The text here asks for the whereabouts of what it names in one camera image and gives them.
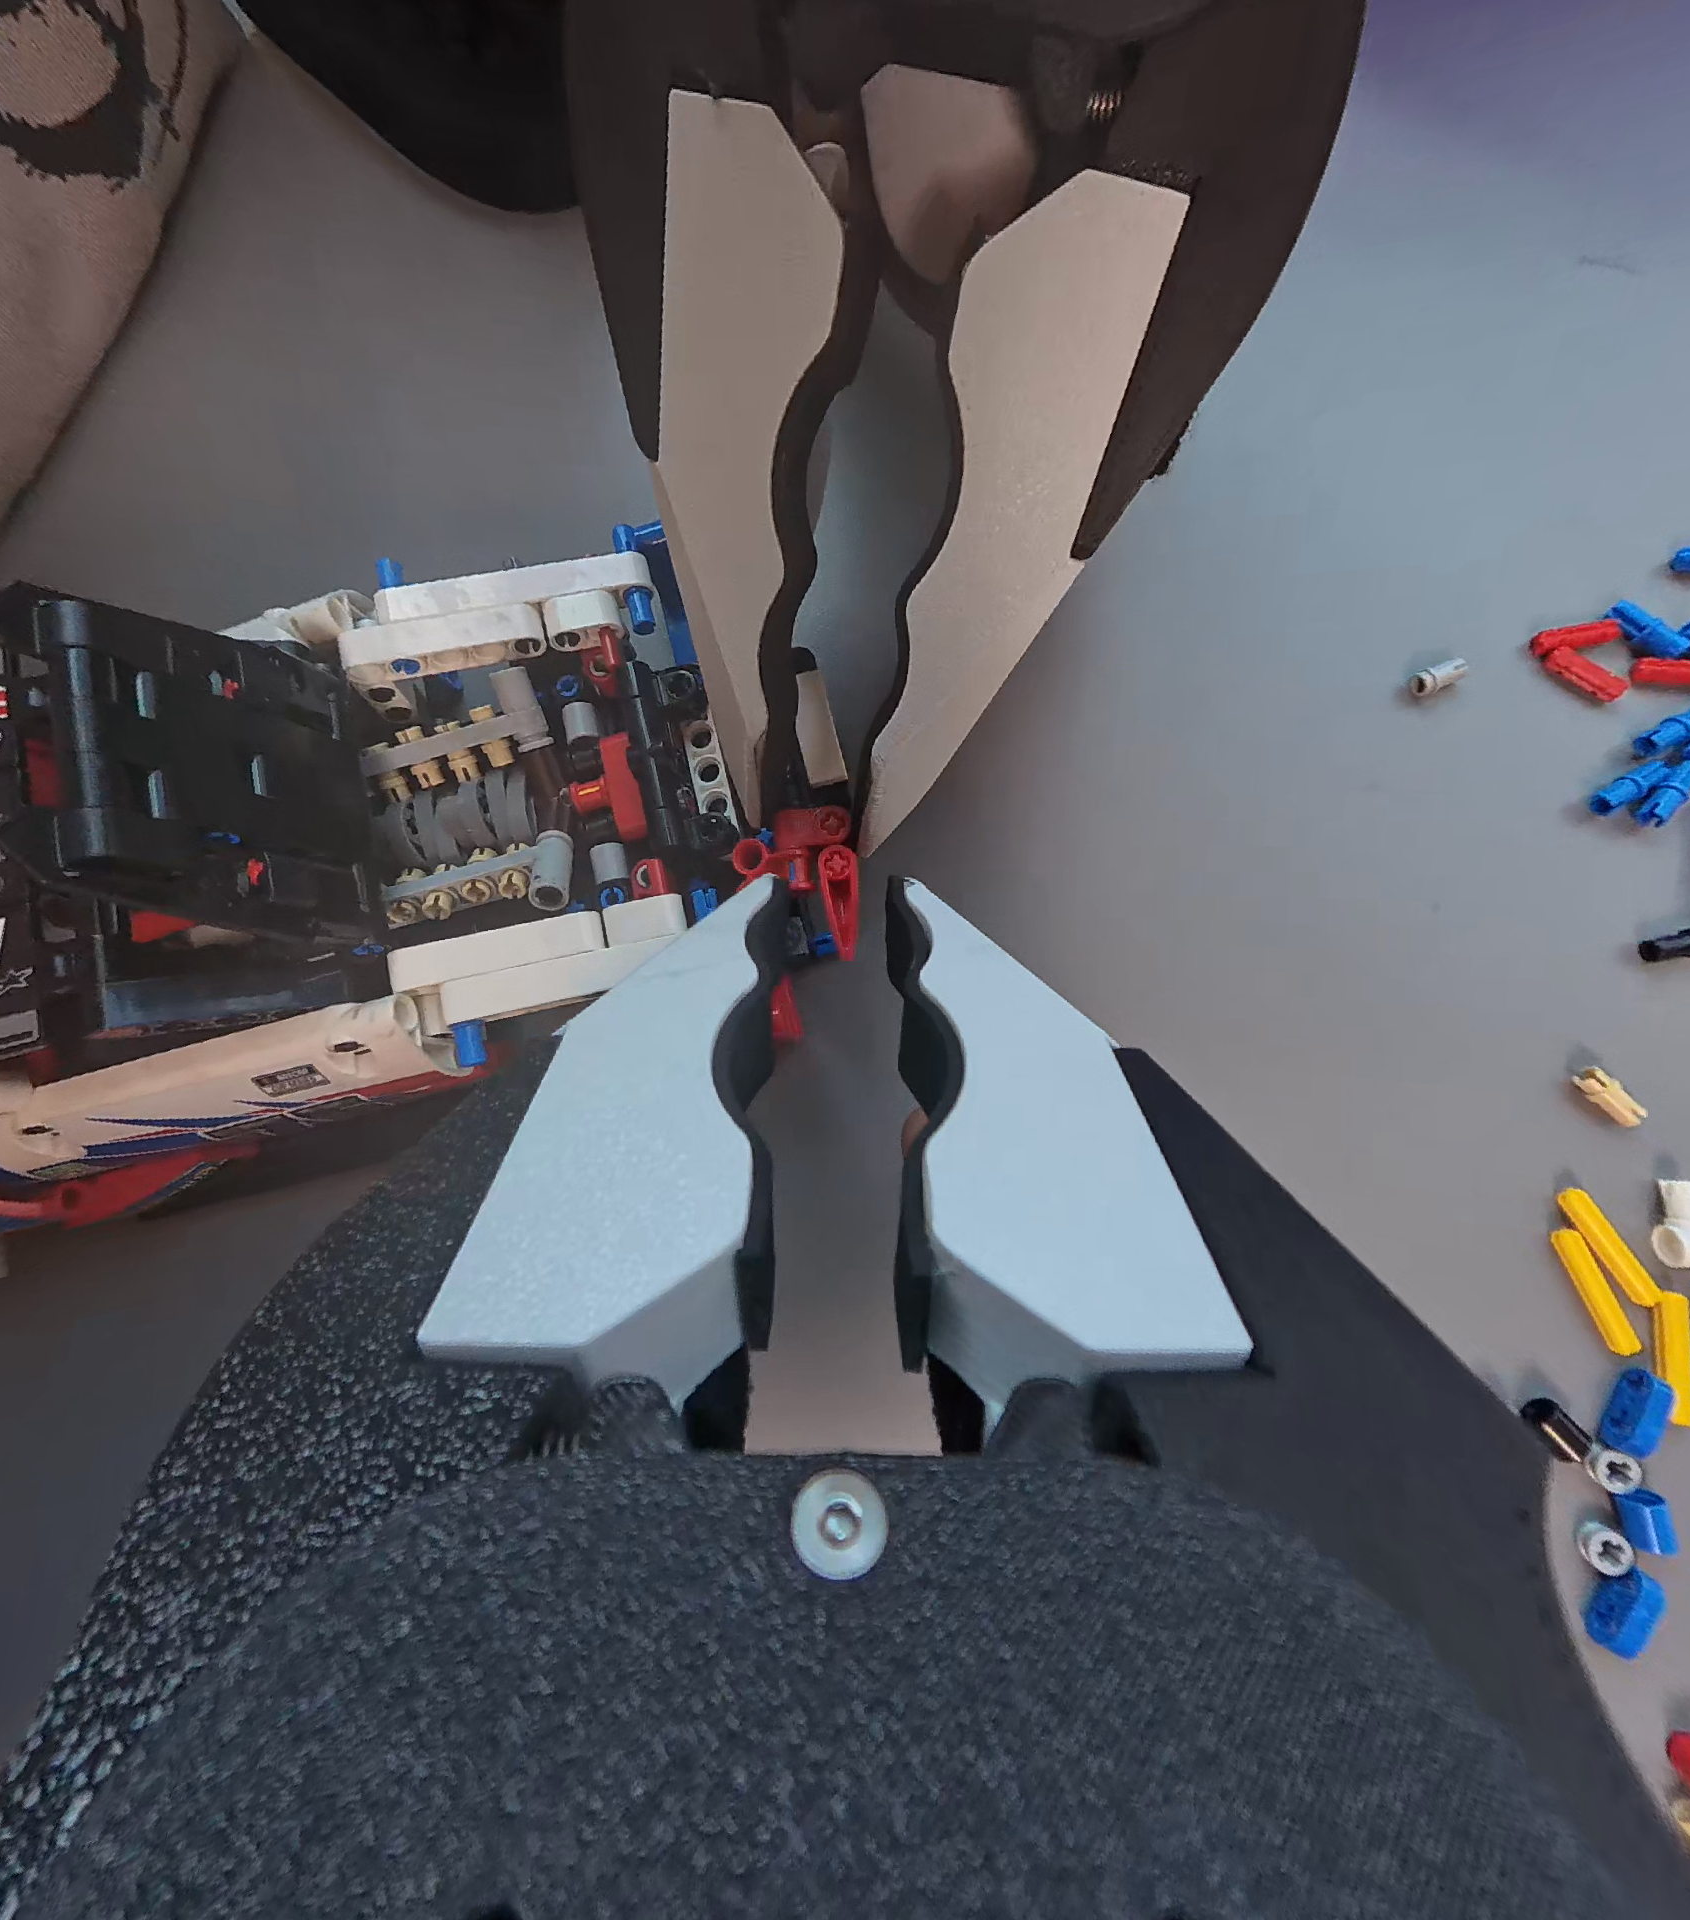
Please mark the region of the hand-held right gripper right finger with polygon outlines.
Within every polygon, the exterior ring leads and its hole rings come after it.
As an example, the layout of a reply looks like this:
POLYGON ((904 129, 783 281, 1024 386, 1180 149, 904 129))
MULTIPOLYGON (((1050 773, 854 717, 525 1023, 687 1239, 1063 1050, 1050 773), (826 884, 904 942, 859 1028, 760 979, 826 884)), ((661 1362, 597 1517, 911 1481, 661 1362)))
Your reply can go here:
POLYGON ((900 1075, 929 1130, 901 1160, 901 1362, 944 1444, 1024 1387, 1228 1374, 1252 1340, 1112 1039, 924 883, 886 884, 900 1075))

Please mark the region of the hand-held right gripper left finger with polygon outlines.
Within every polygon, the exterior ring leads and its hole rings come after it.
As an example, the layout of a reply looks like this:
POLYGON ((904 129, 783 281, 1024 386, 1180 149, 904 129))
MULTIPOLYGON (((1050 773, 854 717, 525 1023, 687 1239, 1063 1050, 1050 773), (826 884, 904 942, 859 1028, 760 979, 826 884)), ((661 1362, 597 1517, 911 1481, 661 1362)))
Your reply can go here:
POLYGON ((675 1413, 774 1311, 770 1154, 787 887, 758 879, 563 1030, 419 1325, 425 1357, 581 1388, 645 1381, 675 1413))

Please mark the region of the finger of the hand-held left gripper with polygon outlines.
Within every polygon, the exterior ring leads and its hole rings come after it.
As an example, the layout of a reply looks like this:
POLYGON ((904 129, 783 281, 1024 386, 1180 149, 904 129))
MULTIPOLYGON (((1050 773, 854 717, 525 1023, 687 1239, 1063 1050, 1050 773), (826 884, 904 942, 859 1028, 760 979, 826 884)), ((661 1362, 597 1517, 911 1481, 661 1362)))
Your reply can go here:
POLYGON ((1181 190, 1083 171, 971 258, 948 354, 954 513, 901 606, 861 853, 917 807, 1080 572, 1073 545, 1189 211, 1181 190))
POLYGON ((799 138, 767 103, 667 98, 654 489, 724 768, 758 826, 794 732, 811 455, 857 350, 851 176, 837 118, 799 138))

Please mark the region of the toy brick race car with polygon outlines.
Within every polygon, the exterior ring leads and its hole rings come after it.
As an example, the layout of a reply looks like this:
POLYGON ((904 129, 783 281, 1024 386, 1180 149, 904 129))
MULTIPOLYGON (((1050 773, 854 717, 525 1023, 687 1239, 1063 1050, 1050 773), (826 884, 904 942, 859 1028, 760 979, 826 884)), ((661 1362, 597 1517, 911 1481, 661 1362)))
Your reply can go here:
MULTIPOLYGON (((847 805, 793 653, 781 796, 847 805)), ((0 1272, 356 1165, 692 932, 736 803, 661 522, 223 632, 0 590, 0 1272)))

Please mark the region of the scattered small loose bricks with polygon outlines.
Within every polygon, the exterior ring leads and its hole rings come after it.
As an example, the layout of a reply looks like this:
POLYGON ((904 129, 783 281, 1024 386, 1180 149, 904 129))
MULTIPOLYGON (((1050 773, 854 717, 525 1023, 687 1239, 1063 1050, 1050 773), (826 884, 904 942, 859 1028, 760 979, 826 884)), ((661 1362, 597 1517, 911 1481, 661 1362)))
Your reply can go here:
POLYGON ((1547 1116, 1567 1130, 1545 1173, 1553 1293, 1565 1357, 1535 1355, 1521 1388, 1591 1438, 1558 1483, 1571 1503, 1570 1621, 1651 1780, 1690 1750, 1690 1107, 1638 1101, 1574 1048, 1547 1116))

